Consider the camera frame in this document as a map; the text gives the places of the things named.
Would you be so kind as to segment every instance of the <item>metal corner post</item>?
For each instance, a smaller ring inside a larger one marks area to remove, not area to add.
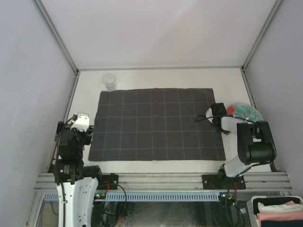
[[[272,7],[272,9],[271,9],[271,11],[270,11],[270,13],[269,13],[269,15],[268,15],[265,23],[264,23],[261,31],[259,32],[259,34],[258,34],[258,36],[256,38],[255,43],[253,44],[253,46],[252,46],[252,48],[251,48],[251,50],[250,50],[250,52],[249,52],[249,54],[248,54],[248,56],[247,56],[244,64],[243,64],[242,68],[243,68],[244,71],[247,68],[248,64],[250,63],[252,57],[254,56],[257,48],[259,47],[261,41],[263,40],[266,32],[268,31],[268,29],[269,29],[272,21],[274,20],[276,14],[279,11],[279,9],[280,9],[280,7],[281,7],[281,5],[282,5],[283,2],[284,2],[284,0],[276,0],[276,2],[274,3],[274,5],[273,5],[273,7]]]
[[[61,50],[61,52],[64,55],[65,59],[67,60],[68,64],[70,65],[72,71],[74,72],[74,74],[77,74],[78,69],[77,69],[73,59],[71,58],[71,55],[70,55],[69,51],[67,50],[64,42],[62,41],[57,29],[55,28],[51,18],[49,17],[43,3],[41,2],[41,0],[32,0],[32,2],[35,5],[35,7],[37,8],[42,20],[45,22],[47,28],[49,29],[50,33],[52,34],[54,40],[56,41],[59,49]]]

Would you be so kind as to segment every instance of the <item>white wall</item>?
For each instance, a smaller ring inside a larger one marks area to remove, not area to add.
[[[240,66],[275,0],[42,0],[80,68]]]
[[[277,162],[303,196],[303,1],[284,1],[248,67],[252,90],[270,123]]]
[[[22,226],[73,73],[32,1],[0,1],[0,220]]]

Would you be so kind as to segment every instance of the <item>checkered cloth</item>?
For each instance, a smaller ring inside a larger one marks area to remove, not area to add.
[[[205,120],[212,89],[102,91],[89,161],[225,160],[221,133]]]

